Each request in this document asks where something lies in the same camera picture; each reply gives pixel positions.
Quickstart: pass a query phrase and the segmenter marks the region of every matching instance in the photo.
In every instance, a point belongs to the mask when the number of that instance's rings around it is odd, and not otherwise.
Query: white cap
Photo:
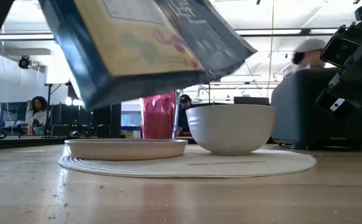
[[[326,46],[325,41],[319,39],[308,39],[302,42],[295,50],[295,52],[310,52],[313,50],[322,50]]]

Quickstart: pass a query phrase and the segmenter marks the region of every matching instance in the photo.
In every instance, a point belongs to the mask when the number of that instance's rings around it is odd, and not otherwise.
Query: man
[[[178,127],[182,132],[189,132],[189,125],[187,119],[187,109],[192,108],[192,100],[188,95],[182,95],[180,98],[180,111]]]
[[[320,59],[320,52],[325,46],[325,41],[319,39],[308,39],[300,44],[292,59],[292,63],[297,65],[297,68],[284,75],[284,79],[302,69],[324,68],[325,62]]]

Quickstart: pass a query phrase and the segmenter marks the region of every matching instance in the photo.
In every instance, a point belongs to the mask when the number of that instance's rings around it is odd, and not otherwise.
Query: desk
[[[67,170],[63,146],[0,150],[0,223],[362,224],[362,152],[308,153],[306,172],[203,180]]]

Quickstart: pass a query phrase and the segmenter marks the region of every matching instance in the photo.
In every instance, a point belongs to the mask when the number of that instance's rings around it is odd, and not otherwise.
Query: woman
[[[47,101],[42,96],[36,96],[32,101],[27,102],[26,123],[37,120],[44,125],[47,119]]]
[[[286,74],[284,79],[302,69],[324,68],[325,62],[320,59],[320,52],[325,48],[325,45],[323,40],[305,40],[294,52],[292,62],[297,65],[297,68]]]

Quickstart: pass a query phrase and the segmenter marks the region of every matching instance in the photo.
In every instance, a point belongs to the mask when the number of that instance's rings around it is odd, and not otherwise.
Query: person
[[[192,108],[192,100],[188,95],[182,95],[180,98],[180,111],[178,127],[182,132],[189,132],[189,125],[187,119],[187,109]]]
[[[27,102],[27,111],[25,122],[37,120],[39,124],[44,125],[47,119],[47,101],[43,96],[36,96],[32,101]]]
[[[308,39],[302,42],[295,50],[292,63],[297,66],[285,78],[302,69],[324,68],[325,62],[320,59],[320,52],[325,48],[326,43],[319,39]]]

